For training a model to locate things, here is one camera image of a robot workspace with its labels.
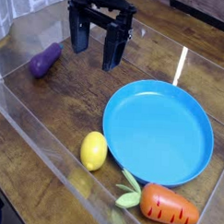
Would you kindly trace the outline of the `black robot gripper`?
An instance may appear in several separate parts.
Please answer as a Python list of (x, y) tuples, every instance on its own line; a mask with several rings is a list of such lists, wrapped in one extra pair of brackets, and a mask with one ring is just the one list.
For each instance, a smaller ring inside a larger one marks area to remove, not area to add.
[[(112, 20), (93, 8), (118, 11)], [(90, 21), (96, 25), (106, 24), (102, 70), (111, 71), (121, 63), (127, 41), (132, 36), (132, 18), (136, 7), (126, 0), (69, 0), (69, 22), (72, 49), (81, 53), (88, 48)]]

